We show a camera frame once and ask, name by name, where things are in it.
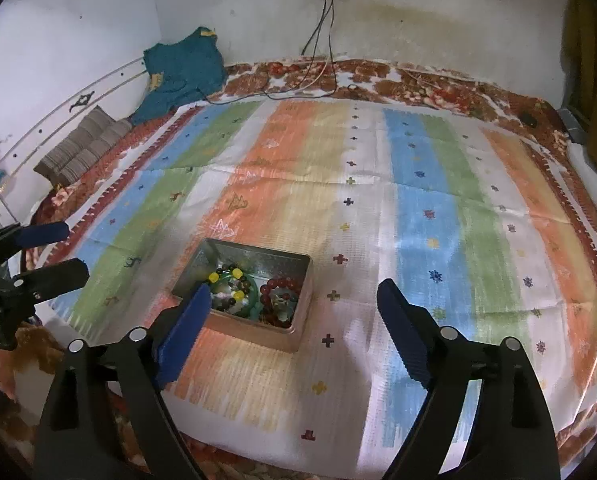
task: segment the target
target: yellow star motif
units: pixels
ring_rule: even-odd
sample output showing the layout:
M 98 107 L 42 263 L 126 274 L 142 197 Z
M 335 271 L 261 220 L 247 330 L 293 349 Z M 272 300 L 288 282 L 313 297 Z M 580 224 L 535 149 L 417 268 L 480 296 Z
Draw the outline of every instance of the yellow star motif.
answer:
M 323 381 L 319 381 L 316 384 L 312 384 L 312 391 L 317 394 L 323 394 L 327 391 L 327 386 L 325 385 L 325 383 L 323 383 Z

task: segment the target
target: white wall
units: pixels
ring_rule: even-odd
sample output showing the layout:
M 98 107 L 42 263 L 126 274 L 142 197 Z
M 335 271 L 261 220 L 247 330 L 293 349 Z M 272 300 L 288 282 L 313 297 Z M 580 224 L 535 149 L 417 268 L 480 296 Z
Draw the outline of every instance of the white wall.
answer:
M 5 0 L 0 156 L 65 99 L 160 38 L 154 0 Z
M 451 68 L 560 106 L 567 0 L 340 0 L 333 47 Z M 322 0 L 156 0 L 163 39 L 215 28 L 226 62 L 297 56 Z

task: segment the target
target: blue gripper pad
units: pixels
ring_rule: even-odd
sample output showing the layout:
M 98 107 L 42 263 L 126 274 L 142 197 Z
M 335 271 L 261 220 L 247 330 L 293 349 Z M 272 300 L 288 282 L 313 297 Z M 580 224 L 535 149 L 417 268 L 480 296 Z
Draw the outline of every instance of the blue gripper pad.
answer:
M 31 249 L 60 242 L 68 236 L 69 226 L 65 222 L 53 222 L 21 228 L 16 234 L 15 242 L 23 249 Z
M 182 305 L 178 320 L 156 350 L 156 382 L 161 389 L 178 379 L 198 333 L 210 314 L 211 306 L 210 286 L 207 283 L 203 283 L 186 304 Z
M 377 305 L 407 373 L 427 389 L 432 380 L 428 352 L 434 348 L 434 334 L 439 330 L 434 318 L 424 308 L 407 303 L 390 279 L 379 285 Z

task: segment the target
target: brown curtain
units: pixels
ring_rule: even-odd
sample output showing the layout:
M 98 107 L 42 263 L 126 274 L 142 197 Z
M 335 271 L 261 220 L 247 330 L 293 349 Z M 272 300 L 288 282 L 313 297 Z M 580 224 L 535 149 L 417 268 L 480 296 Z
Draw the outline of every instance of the brown curtain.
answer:
M 570 0 L 563 53 L 575 72 L 567 106 L 587 131 L 588 153 L 597 162 L 597 8 L 592 0 Z

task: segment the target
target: rectangular metal container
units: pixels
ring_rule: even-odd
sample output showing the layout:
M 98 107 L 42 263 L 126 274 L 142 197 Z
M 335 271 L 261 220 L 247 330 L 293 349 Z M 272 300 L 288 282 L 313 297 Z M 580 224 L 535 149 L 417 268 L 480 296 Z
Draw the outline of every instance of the rectangular metal container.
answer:
M 210 273 L 222 264 L 232 263 L 253 277 L 256 286 L 280 276 L 292 278 L 303 284 L 291 325 L 289 328 L 280 328 L 212 309 L 205 327 L 269 348 L 295 352 L 299 348 L 307 311 L 312 301 L 312 259 L 306 254 L 286 253 L 205 238 L 181 273 L 172 290 L 173 295 L 178 298 L 184 297 L 194 283 L 206 280 Z

